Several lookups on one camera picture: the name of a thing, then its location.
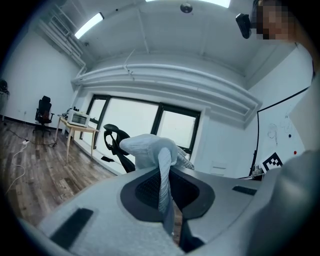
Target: black rubber pad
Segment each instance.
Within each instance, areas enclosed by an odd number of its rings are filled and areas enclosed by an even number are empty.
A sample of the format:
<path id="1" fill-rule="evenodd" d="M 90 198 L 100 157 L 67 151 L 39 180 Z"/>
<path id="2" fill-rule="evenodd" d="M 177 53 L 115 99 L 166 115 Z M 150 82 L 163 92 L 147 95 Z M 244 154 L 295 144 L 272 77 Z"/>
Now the black rubber pad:
<path id="1" fill-rule="evenodd" d="M 257 192 L 256 189 L 252 189 L 252 188 L 244 187 L 244 186 L 235 186 L 232 190 L 243 193 L 243 194 L 247 194 L 250 196 L 254 196 Z"/>
<path id="2" fill-rule="evenodd" d="M 89 209 L 78 209 L 50 237 L 57 245 L 68 250 L 81 233 L 94 212 Z"/>

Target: ceiling light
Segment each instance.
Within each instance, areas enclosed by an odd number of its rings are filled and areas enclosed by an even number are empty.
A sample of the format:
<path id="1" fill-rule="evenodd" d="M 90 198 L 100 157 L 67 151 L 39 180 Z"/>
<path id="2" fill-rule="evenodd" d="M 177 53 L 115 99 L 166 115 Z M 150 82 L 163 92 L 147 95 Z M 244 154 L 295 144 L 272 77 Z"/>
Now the ceiling light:
<path id="1" fill-rule="evenodd" d="M 79 39 L 82 37 L 89 29 L 91 29 L 94 25 L 102 21 L 104 17 L 102 16 L 101 12 L 93 16 L 86 24 L 84 24 L 74 36 Z"/>
<path id="2" fill-rule="evenodd" d="M 156 1 L 156 0 L 145 0 L 145 1 L 146 2 L 151 2 L 151 1 Z M 215 5 L 218 5 L 218 6 L 225 7 L 225 8 L 229 8 L 231 0 L 199 0 L 199 1 L 208 2 L 208 3 L 211 3 L 211 4 L 215 4 Z"/>

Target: wooden floor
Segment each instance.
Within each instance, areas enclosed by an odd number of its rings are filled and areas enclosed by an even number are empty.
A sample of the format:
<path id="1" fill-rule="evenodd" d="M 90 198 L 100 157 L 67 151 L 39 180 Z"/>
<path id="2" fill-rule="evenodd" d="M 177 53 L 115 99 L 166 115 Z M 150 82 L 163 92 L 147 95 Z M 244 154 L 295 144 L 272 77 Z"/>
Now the wooden floor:
<path id="1" fill-rule="evenodd" d="M 58 205 L 72 198 L 79 191 L 98 181 L 114 177 L 115 175 L 91 160 L 74 143 L 70 144 L 69 160 L 66 162 L 67 137 L 59 132 L 55 147 L 47 145 L 54 142 L 55 131 L 51 135 L 41 131 L 33 134 L 34 126 L 17 122 L 0 122 L 0 182 L 6 192 L 13 180 L 23 173 L 7 193 L 8 201 L 15 214 L 36 226 L 45 216 L 50 214 Z M 13 160 L 15 153 L 24 145 L 21 139 L 9 129 L 29 143 L 23 153 L 19 153 Z M 182 215 L 175 205 L 175 225 L 173 240 L 178 243 Z"/>

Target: microwave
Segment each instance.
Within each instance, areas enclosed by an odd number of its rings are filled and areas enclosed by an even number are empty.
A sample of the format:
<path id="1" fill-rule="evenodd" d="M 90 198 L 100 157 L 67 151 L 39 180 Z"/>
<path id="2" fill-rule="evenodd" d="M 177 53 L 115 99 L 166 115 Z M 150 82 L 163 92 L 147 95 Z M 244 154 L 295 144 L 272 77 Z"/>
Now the microwave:
<path id="1" fill-rule="evenodd" d="M 74 126 L 87 127 L 90 121 L 90 116 L 87 114 L 80 113 L 71 109 L 68 113 L 67 122 Z"/>

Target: white cloth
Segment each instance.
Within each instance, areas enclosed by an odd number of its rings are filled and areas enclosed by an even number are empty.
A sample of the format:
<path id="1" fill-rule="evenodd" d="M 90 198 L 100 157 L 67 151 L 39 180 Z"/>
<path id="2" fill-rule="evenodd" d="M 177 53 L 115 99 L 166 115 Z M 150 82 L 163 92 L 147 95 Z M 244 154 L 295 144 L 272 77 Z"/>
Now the white cloth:
<path id="1" fill-rule="evenodd" d="M 185 167 L 194 170 L 194 165 L 186 159 L 186 153 L 175 142 L 153 134 L 143 134 L 124 139 L 120 148 L 135 157 L 135 169 L 159 167 L 161 186 L 158 210 L 164 213 L 172 201 L 169 171 L 170 166 Z"/>

